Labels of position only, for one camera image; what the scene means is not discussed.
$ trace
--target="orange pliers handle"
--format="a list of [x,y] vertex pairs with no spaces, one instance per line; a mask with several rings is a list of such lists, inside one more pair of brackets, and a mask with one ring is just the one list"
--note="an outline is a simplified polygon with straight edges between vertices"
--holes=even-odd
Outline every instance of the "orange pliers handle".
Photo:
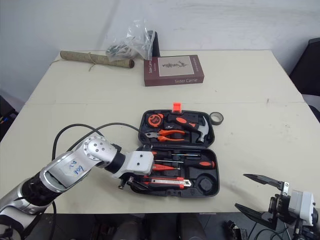
[[171,135],[171,134],[185,134],[185,131],[181,131],[181,130],[160,130],[158,131],[158,140],[160,142],[164,142],[164,141],[173,141],[173,142],[178,142],[178,141],[183,141],[183,138],[168,138],[166,137],[167,135]]

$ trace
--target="hammer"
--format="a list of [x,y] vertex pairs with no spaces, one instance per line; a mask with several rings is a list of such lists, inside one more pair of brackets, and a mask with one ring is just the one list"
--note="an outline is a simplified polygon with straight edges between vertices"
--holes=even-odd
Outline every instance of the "hammer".
[[197,139],[197,142],[203,143],[205,141],[205,136],[209,132],[209,125],[205,117],[204,119],[204,125],[200,125],[198,123],[192,123],[183,117],[176,117],[175,121],[177,124],[184,126],[188,129],[190,129],[193,132],[200,132],[200,137]]
[[201,133],[200,137],[197,139],[197,141],[201,142],[201,143],[203,143],[205,141],[205,136],[209,132],[208,122],[205,117],[203,117],[203,119],[204,119],[204,126],[199,124],[198,129],[197,129]]

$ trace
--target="white table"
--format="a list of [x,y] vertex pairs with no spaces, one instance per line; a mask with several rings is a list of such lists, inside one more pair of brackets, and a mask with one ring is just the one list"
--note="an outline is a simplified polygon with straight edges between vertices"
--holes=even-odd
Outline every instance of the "white table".
[[[171,109],[173,102],[181,102],[184,110],[224,115],[224,122],[213,127],[215,141],[210,146],[220,174],[217,196],[137,194],[129,186],[118,189],[118,179],[94,168],[57,198],[58,213],[234,212],[235,203],[266,211],[270,197],[279,191],[251,181],[245,173],[287,181],[291,189],[313,192],[320,202],[320,124],[273,54],[162,52],[187,54],[198,54],[205,74],[202,84],[144,87],[141,60],[132,69],[96,65],[90,72],[88,63],[53,63],[0,144],[0,197],[50,162],[53,140],[63,127],[109,122],[139,126],[144,111]],[[85,133],[81,127],[64,133],[57,155]],[[102,133],[123,151],[140,146],[130,128],[111,126]]]

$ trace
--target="white wall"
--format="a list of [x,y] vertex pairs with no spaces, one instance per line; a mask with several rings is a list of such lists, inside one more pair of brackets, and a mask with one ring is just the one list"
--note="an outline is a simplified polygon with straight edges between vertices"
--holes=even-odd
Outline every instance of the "white wall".
[[271,49],[290,73],[319,0],[0,0],[0,88],[26,101],[59,50],[101,50],[143,6],[162,50]]

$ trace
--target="plastic bag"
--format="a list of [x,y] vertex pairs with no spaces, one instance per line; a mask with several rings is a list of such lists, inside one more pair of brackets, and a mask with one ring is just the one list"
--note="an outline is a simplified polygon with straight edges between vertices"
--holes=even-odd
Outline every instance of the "plastic bag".
[[127,28],[123,39],[114,36],[112,43],[105,51],[109,60],[133,59],[137,54],[145,60],[151,60],[155,31],[148,31],[146,25],[145,19],[134,20]]

